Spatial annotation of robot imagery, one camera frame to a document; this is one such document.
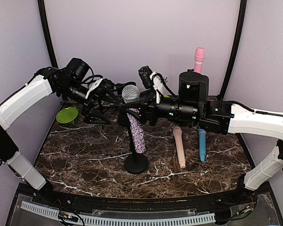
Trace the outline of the beige microphone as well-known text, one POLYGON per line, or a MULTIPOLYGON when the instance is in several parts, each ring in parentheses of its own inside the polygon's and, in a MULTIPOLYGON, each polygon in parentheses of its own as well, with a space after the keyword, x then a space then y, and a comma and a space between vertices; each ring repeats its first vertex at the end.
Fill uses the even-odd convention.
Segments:
POLYGON ((182 130, 180 127, 175 126, 173 128, 173 136, 175 138, 178 162, 180 168, 184 169, 186 168, 186 161, 185 161, 184 148, 183 148, 182 130))

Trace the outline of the blue microphone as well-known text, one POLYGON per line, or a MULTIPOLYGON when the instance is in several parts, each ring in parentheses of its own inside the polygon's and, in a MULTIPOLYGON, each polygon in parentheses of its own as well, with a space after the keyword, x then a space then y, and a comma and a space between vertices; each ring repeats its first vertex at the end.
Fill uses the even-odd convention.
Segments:
POLYGON ((199 133, 200 161, 205 162, 206 160, 206 131, 204 129, 198 129, 198 133, 199 133))

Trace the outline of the black tripod mic stand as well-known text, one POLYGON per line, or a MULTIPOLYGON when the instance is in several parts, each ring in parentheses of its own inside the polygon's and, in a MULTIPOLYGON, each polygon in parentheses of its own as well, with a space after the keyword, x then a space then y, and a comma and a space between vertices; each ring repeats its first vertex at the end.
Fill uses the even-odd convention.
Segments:
POLYGON ((100 96, 98 99, 98 107, 97 110, 99 111, 100 115, 98 117, 98 124, 101 125, 110 125, 111 119, 109 119, 105 113, 110 109, 117 109, 118 108, 118 99, 112 98, 110 96, 100 96))

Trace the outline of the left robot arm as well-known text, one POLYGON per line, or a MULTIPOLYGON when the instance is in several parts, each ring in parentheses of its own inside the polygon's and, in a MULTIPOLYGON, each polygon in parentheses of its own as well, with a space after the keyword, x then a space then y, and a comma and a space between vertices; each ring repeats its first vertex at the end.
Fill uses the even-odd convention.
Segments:
POLYGON ((20 152, 8 130, 34 105, 56 94, 82 106, 84 121, 90 124, 110 124, 101 101, 117 103, 115 84, 102 75, 86 77, 91 67, 79 58, 72 58, 66 67, 46 67, 38 70, 29 82, 0 103, 0 162, 7 164, 34 190, 47 205, 57 202, 50 182, 20 152))

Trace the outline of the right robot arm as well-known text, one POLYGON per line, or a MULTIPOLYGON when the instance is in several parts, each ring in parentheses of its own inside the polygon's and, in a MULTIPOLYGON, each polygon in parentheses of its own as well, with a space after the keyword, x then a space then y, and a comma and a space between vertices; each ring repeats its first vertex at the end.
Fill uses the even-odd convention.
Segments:
POLYGON ((231 195, 235 204, 242 204, 250 191, 257 190, 283 170, 283 113, 252 109, 236 101, 209 101, 208 77, 192 70, 179 75, 178 95, 171 97, 164 97, 158 88, 159 84, 165 84, 161 74, 142 68, 139 76, 150 94, 145 99, 121 105, 121 109, 141 123, 154 126, 159 118, 166 118, 217 134, 244 133, 276 138, 271 153, 241 177, 239 188, 231 195))

